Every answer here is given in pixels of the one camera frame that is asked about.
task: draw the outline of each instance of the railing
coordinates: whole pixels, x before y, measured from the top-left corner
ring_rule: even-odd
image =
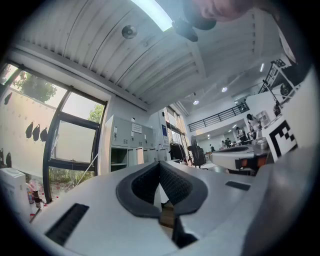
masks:
[[[259,90],[258,94],[267,92],[268,88],[270,88],[269,87],[270,79],[273,76],[276,76],[278,74],[278,70],[276,69],[276,67],[273,64],[276,64],[279,68],[282,68],[282,67],[284,67],[286,65],[281,59],[277,59],[275,61],[271,61],[271,67],[269,69],[268,74],[266,75],[265,80],[263,81],[263,85],[262,85],[261,89]]]
[[[222,122],[224,120],[227,120],[229,118],[235,117],[237,115],[240,115],[246,111],[250,110],[248,105],[246,103],[241,103],[240,105],[237,105],[235,107],[229,108],[223,112],[220,112],[218,114],[212,115],[210,117],[207,117],[205,119],[202,119],[197,122],[193,122],[188,124],[190,132],[199,130],[204,127],[208,127],[211,125],[214,125],[216,123]]]

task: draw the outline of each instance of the storage cabinet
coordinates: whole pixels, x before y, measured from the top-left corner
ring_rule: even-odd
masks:
[[[116,116],[105,123],[104,129],[103,163],[99,175],[155,161],[157,151],[153,147],[153,129]]]
[[[115,118],[112,126],[112,145],[129,147],[131,144],[131,126],[128,121]]]

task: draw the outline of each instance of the fluorescent light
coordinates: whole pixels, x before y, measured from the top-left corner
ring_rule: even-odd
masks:
[[[156,2],[156,0],[131,0],[139,6],[162,31],[172,27],[172,19],[164,9]]]

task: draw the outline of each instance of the bottle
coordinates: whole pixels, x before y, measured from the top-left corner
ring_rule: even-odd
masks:
[[[40,197],[39,197],[39,194],[38,194],[38,191],[33,191],[33,197],[34,197],[34,201],[35,201],[35,206],[37,208],[41,208],[41,200],[40,200]]]
[[[29,204],[33,204],[35,202],[33,191],[34,190],[32,189],[32,186],[30,184],[26,183],[26,192],[28,195]]]

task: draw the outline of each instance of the ceiling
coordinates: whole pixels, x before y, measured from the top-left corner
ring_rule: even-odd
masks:
[[[179,102],[183,105],[185,110],[192,115],[193,111],[203,108],[208,104],[212,104],[214,101],[229,96],[237,99],[237,95],[240,93],[242,94],[245,91],[249,92],[249,88],[259,84],[261,85],[263,79],[266,79],[270,67],[270,63],[265,63],[263,71],[260,72],[260,63],[246,71],[227,77],[216,86],[209,85],[200,90],[196,90],[195,95],[192,93],[185,98],[182,98]],[[222,92],[222,88],[224,87],[227,87],[226,92]],[[199,101],[197,105],[193,104],[195,100]]]
[[[172,18],[181,13],[179,1],[158,2]],[[122,36],[127,25],[137,29],[133,39]],[[190,111],[185,97],[192,92],[209,101],[209,95],[281,52],[276,24],[257,10],[196,32],[197,43],[172,28],[162,32],[130,0],[56,0],[30,17],[15,47],[23,43],[24,51],[63,57],[89,72],[86,78],[99,77],[105,89],[151,113],[179,100]]]
[[[197,141],[204,141],[204,140],[208,139],[208,135],[210,135],[211,138],[212,137],[216,137],[216,136],[219,136],[219,135],[227,134],[230,130],[235,131],[236,127],[242,128],[245,125],[246,125],[245,121],[243,119],[241,119],[241,120],[238,120],[236,122],[230,123],[230,124],[228,124],[226,126],[220,127],[218,129],[214,129],[212,131],[197,135],[197,136],[195,136],[195,138],[196,138]]]

